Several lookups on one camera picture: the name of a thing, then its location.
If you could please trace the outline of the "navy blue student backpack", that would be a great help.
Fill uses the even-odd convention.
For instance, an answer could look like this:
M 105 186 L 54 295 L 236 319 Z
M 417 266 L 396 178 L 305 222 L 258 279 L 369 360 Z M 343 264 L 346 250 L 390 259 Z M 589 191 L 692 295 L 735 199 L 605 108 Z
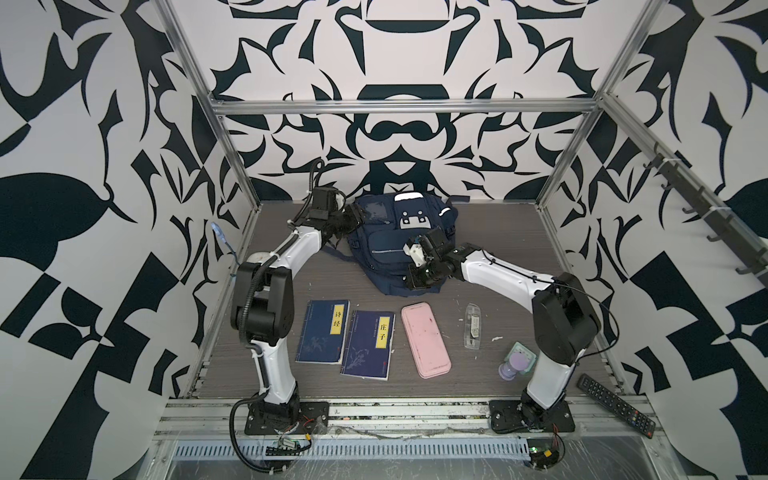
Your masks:
M 323 251 L 357 264 L 385 295 L 438 293 L 444 280 L 424 287 L 408 283 L 408 269 L 414 262 L 404 248 L 408 241 L 435 228 L 441 229 L 448 243 L 454 245 L 459 212 L 451 202 L 431 193 L 411 191 L 364 195 L 353 204 L 362 210 L 363 222 L 346 237 L 350 253 L 346 255 L 330 246 Z

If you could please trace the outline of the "dark blue book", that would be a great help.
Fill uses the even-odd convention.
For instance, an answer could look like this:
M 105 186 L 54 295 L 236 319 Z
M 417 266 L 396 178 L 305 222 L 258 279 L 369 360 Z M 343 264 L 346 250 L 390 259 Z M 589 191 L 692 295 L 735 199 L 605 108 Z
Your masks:
M 340 364 L 349 315 L 349 300 L 309 301 L 297 347 L 296 361 L 310 364 Z
M 387 381 L 396 315 L 392 311 L 353 312 L 345 340 L 343 376 Z

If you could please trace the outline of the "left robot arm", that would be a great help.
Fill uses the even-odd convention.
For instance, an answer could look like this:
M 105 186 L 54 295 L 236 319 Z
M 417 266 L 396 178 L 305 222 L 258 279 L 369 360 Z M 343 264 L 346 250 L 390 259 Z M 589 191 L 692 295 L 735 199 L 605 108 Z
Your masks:
M 308 194 L 287 225 L 290 233 L 275 249 L 257 252 L 235 276 L 231 325 L 257 368 L 256 403 L 270 415 L 297 421 L 298 383 L 291 371 L 286 338 L 295 319 L 293 280 L 332 239 L 341 239 L 362 223 L 361 210 L 335 187 L 321 187 L 326 165 L 310 167 Z

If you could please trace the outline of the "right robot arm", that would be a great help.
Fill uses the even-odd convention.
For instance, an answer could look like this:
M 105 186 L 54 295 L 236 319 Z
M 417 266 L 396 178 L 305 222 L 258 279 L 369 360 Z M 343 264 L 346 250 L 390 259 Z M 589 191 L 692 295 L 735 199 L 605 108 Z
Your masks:
M 498 430 L 511 433 L 551 427 L 565 406 L 567 386 L 577 364 L 601 331 L 592 297 L 578 278 L 570 273 L 536 273 L 473 244 L 456 246 L 440 228 L 407 240 L 403 251 L 410 259 L 405 282 L 412 290 L 452 278 L 490 289 L 532 314 L 538 357 L 516 411 L 502 416 L 515 425 Z

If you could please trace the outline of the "clear plastic pen box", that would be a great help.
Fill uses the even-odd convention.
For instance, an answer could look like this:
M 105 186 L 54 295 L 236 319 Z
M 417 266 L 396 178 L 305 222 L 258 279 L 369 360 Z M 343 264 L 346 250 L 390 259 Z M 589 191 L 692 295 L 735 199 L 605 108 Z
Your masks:
M 469 303 L 464 315 L 464 347 L 470 350 L 479 350 L 481 344 L 482 312 L 479 306 Z

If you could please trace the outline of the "pink pencil case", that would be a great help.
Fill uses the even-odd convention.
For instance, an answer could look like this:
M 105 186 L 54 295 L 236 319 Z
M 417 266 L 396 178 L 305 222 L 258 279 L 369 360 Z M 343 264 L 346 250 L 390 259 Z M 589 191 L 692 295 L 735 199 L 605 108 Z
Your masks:
M 431 379 L 447 374 L 452 363 L 430 305 L 405 306 L 401 318 L 419 376 Z

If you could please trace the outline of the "small green circuit board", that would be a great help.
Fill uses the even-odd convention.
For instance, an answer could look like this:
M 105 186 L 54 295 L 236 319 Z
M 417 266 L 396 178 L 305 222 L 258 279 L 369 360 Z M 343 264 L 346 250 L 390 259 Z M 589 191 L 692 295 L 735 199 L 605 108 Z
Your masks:
M 526 466 L 538 471 L 546 471 L 557 465 L 563 458 L 559 448 L 546 443 L 529 443 L 529 460 Z

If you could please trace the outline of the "black remote control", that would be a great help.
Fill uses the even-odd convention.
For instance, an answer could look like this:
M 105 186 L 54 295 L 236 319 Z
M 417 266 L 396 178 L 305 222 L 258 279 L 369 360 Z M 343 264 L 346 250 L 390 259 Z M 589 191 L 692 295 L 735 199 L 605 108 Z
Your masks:
M 642 436 L 653 437 L 656 428 L 653 420 L 588 374 L 579 377 L 577 388 Z

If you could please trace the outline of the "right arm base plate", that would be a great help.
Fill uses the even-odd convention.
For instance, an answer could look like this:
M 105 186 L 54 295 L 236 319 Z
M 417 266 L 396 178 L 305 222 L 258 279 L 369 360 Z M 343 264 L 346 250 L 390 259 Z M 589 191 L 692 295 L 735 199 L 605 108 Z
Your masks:
M 491 430 L 497 434 L 573 433 L 574 417 L 565 400 L 543 409 L 532 400 L 491 400 L 488 403 Z

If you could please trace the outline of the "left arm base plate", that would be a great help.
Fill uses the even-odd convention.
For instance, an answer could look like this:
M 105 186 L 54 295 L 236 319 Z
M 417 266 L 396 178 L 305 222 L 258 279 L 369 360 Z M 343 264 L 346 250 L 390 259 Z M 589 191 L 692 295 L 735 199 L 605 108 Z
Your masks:
M 327 427 L 328 402 L 289 402 L 272 404 L 255 402 L 248 407 L 246 435 L 314 434 Z

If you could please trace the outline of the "wall hook rack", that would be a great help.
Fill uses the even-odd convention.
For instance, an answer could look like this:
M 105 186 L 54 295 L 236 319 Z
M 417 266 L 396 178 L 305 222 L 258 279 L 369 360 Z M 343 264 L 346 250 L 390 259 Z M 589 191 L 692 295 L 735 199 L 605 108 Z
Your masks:
M 685 215 L 693 215 L 707 224 L 711 243 L 723 243 L 741 266 L 738 275 L 749 275 L 767 289 L 767 244 L 748 226 L 747 222 L 728 206 L 681 159 L 671 155 L 659 142 L 652 147 L 653 159 L 644 165 L 661 175 L 664 192 L 675 192 L 685 202 Z

